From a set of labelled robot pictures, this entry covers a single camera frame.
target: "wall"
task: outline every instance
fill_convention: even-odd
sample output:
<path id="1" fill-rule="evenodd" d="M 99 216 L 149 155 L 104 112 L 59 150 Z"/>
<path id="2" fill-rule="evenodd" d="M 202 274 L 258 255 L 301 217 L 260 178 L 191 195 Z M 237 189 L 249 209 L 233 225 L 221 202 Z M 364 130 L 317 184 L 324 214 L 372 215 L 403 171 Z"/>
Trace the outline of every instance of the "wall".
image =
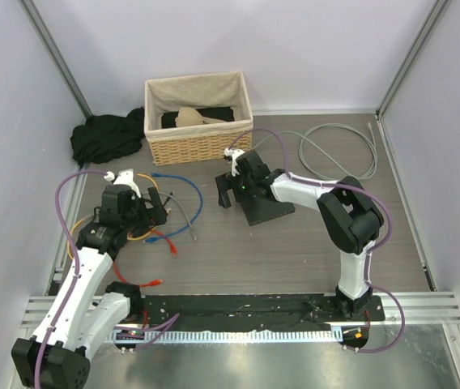
<path id="1" fill-rule="evenodd" d="M 0 388 L 28 297 L 53 265 L 53 190 L 76 170 L 69 136 L 82 121 L 19 4 L 0 0 Z"/>
<path id="2" fill-rule="evenodd" d="M 449 5 L 385 119 L 434 278 L 460 303 L 460 1 Z"/>
<path id="3" fill-rule="evenodd" d="M 255 110 L 375 109 L 433 0 L 36 0 L 94 113 L 146 79 L 243 70 Z"/>

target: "blue cable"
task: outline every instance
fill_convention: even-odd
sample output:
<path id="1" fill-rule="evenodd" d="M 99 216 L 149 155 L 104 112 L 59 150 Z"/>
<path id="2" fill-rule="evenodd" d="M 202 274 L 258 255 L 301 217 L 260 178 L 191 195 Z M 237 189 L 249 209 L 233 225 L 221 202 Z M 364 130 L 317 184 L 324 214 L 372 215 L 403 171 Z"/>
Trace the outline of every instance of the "blue cable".
<path id="1" fill-rule="evenodd" d="M 194 215 L 194 217 L 190 220 L 190 223 L 193 224 L 195 222 L 195 220 L 198 218 L 199 214 L 201 213 L 201 210 L 203 209 L 203 195 L 201 194 L 201 191 L 199 190 L 198 186 L 196 184 L 194 184 L 188 178 L 185 178 L 185 177 L 182 177 L 182 176 L 177 176 L 177 175 L 174 175 L 174 174 L 151 173 L 151 177 L 176 178 L 177 180 L 182 180 L 182 181 L 186 182 L 187 184 L 192 186 L 198 192 L 199 208 L 198 208 L 198 211 L 196 212 L 196 214 Z M 180 229 L 178 229 L 177 231 L 174 231 L 173 233 L 165 234 L 162 237 L 149 237 L 148 239 L 145 240 L 145 242 L 146 243 L 152 243 L 152 242 L 159 241 L 160 239 L 165 239 L 166 237 L 173 237 L 174 235 L 182 233 L 183 231 L 185 231 L 188 228 L 189 228 L 189 225 L 187 224 L 187 225 L 184 225 L 183 227 L 181 227 Z"/>

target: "gray cable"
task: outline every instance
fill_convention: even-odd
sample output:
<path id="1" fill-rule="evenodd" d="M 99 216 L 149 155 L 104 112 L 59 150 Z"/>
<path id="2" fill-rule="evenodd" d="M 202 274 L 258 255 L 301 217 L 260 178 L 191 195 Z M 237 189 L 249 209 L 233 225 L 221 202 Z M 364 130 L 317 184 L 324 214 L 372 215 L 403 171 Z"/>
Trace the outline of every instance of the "gray cable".
<path id="1" fill-rule="evenodd" d="M 360 136 L 365 141 L 365 143 L 367 144 L 367 146 L 370 149 L 370 152 L 371 152 L 371 154 L 373 156 L 373 161 L 370 164 L 370 167 L 368 168 L 368 170 L 365 173 L 363 173 L 362 175 L 360 175 L 360 176 L 356 176 L 356 175 L 348 172 L 335 158 L 330 156 L 329 153 L 327 153 L 324 149 L 322 149 L 315 142 L 313 142 L 311 139 L 309 139 L 309 136 L 314 131 L 320 130 L 322 127 L 338 127 L 338 128 L 342 128 L 344 130 L 349 130 L 350 132 L 353 132 L 354 134 Z M 377 150 L 376 150 L 376 139 L 374 138 L 373 128 L 372 128 L 370 122 L 367 123 L 367 127 L 368 127 L 368 130 L 370 131 L 370 136 L 371 136 L 372 140 L 370 140 L 367 136 L 363 135 L 356 128 L 351 127 L 351 126 L 347 126 L 345 124 L 340 124 L 340 123 L 326 123 L 326 124 L 322 124 L 320 126 L 315 126 L 315 127 L 310 128 L 309 130 L 307 130 L 304 134 L 299 134 L 298 132 L 295 132 L 295 131 L 280 131 L 278 134 L 294 134 L 294 135 L 297 135 L 297 136 L 301 137 L 300 145 L 298 147 L 298 157 L 300 159 L 300 162 L 302 163 L 302 165 L 309 172 L 313 173 L 318 178 L 320 178 L 322 180 L 327 180 L 327 181 L 337 179 L 337 178 L 328 177 L 325 174 L 319 173 L 319 172 L 317 172 L 316 170 L 312 169 L 309 166 L 309 164 L 307 163 L 307 160 L 304 157 L 304 152 L 302 150 L 302 146 L 304 145 L 304 141 L 309 142 L 312 146 L 314 146 L 316 149 L 318 149 L 320 152 L 322 152 L 322 154 L 324 156 L 329 158 L 347 176 L 353 176 L 354 178 L 357 178 L 358 180 L 368 180 L 369 178 L 373 177 L 374 174 L 376 174 L 376 170 L 377 170 Z M 272 136 L 273 135 L 268 135 L 263 140 L 261 140 L 259 143 L 257 143 L 255 146 L 253 146 L 253 148 L 257 148 L 259 145 L 261 145 L 263 142 L 265 142 L 266 140 L 268 140 Z"/>
<path id="2" fill-rule="evenodd" d="M 196 232 L 194 231 L 194 227 L 193 227 L 192 223 L 190 223 L 190 218 L 187 215 L 187 211 L 183 208 L 183 204 L 181 204 L 180 200 L 178 200 L 176 197 L 174 197 L 172 194 L 169 194 L 169 193 L 160 192 L 159 190 L 158 190 L 158 193 L 160 195 L 170 197 L 172 201 L 174 201 L 176 204 L 178 204 L 178 206 L 180 207 L 181 211 L 183 212 L 183 215 L 185 216 L 185 219 L 187 220 L 187 225 L 189 226 L 190 236 L 192 237 L 193 240 L 197 240 L 198 237 L 196 235 Z"/>

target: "yellow cable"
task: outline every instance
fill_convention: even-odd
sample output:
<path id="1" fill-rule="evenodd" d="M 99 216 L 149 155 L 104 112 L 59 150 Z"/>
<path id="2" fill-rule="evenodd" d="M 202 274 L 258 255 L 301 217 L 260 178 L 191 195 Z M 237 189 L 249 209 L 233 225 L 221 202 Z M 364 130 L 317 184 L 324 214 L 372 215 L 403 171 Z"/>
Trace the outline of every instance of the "yellow cable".
<path id="1" fill-rule="evenodd" d="M 136 173 L 136 175 L 139 176 L 139 177 L 146 178 L 147 180 L 151 181 L 152 184 L 156 187 L 156 190 L 159 189 L 158 182 L 156 182 L 156 180 L 153 177 L 148 176 L 147 174 L 143 174 L 143 173 Z M 84 222 L 85 219 L 86 218 L 84 217 L 81 220 L 77 220 L 77 222 L 74 224 L 74 226 L 70 230 L 70 235 L 74 234 L 74 231 L 77 229 L 77 227 L 79 227 L 81 225 L 81 223 Z M 127 240 L 128 241 L 141 241 L 141 240 L 145 239 L 146 237 L 148 237 L 149 235 L 151 235 L 151 231 L 149 231 L 147 233 L 144 233 L 141 237 L 132 237 L 131 234 L 128 233 L 127 234 Z M 71 254 L 70 242 L 67 241 L 67 240 L 66 240 L 66 251 L 68 252 L 68 258 L 73 259 L 74 256 Z"/>

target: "robotic arm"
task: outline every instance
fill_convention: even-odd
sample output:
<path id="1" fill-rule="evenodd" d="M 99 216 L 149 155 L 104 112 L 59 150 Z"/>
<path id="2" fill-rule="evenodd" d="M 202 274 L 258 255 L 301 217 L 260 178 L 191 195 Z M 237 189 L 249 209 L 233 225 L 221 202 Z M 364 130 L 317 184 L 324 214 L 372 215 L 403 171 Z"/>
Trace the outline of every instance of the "robotic arm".
<path id="1" fill-rule="evenodd" d="M 231 206 L 227 192 L 232 190 L 250 225 L 293 213 L 293 204 L 319 211 L 340 251 L 341 275 L 336 287 L 339 309 L 346 318 L 363 314 L 373 292 L 364 278 L 367 250 L 375 244 L 384 223 L 373 201 L 352 190 L 322 185 L 338 182 L 292 173 L 288 176 L 282 169 L 271 172 L 254 150 L 227 149 L 225 158 L 232 162 L 232 171 L 215 178 L 219 205 Z M 353 177 L 339 183 L 363 189 Z"/>
<path id="2" fill-rule="evenodd" d="M 149 188 L 150 199 L 143 199 L 132 170 L 120 172 L 116 177 L 108 173 L 105 179 L 112 184 L 106 186 L 102 194 L 96 218 L 79 232 L 79 278 L 45 346 L 40 371 L 43 389 L 82 388 L 90 361 L 113 328 L 144 310 L 137 285 L 113 282 L 106 288 L 100 304 L 87 316 L 93 295 L 127 242 L 127 234 L 145 233 L 167 221 L 167 212 L 156 189 Z M 52 308 L 31 339 L 17 339 L 12 348 L 11 354 L 25 387 L 35 385 L 36 356 L 47 328 L 62 309 L 72 280 L 77 277 L 75 264 L 74 261 Z"/>

